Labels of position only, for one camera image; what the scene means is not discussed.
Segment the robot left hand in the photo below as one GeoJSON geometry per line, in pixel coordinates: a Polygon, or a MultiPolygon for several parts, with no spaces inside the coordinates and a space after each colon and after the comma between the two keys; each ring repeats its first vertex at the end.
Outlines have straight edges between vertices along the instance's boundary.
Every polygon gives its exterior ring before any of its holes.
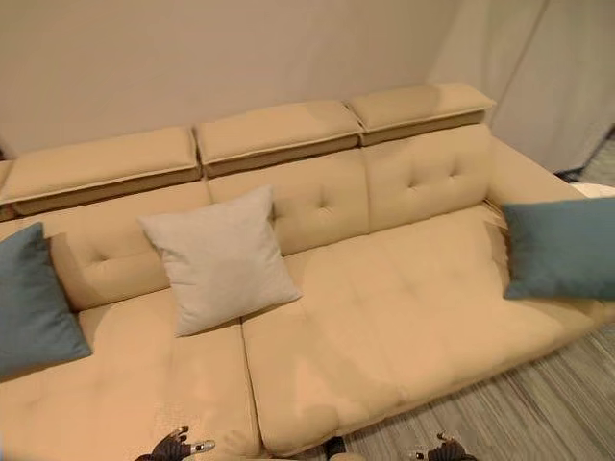
{"type": "Polygon", "coordinates": [[[189,443],[189,427],[181,426],[163,437],[149,453],[138,456],[136,461],[182,461],[192,455],[211,451],[215,448],[214,440],[189,443]]]}

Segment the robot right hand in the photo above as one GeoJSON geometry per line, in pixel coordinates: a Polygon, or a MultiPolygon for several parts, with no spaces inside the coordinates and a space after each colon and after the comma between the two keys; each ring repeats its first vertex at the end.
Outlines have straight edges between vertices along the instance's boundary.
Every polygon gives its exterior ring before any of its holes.
{"type": "Polygon", "coordinates": [[[468,457],[468,452],[454,437],[446,435],[444,432],[438,432],[436,438],[440,441],[440,445],[430,449],[427,452],[416,452],[413,456],[414,460],[428,461],[459,461],[465,460],[468,457]]]}

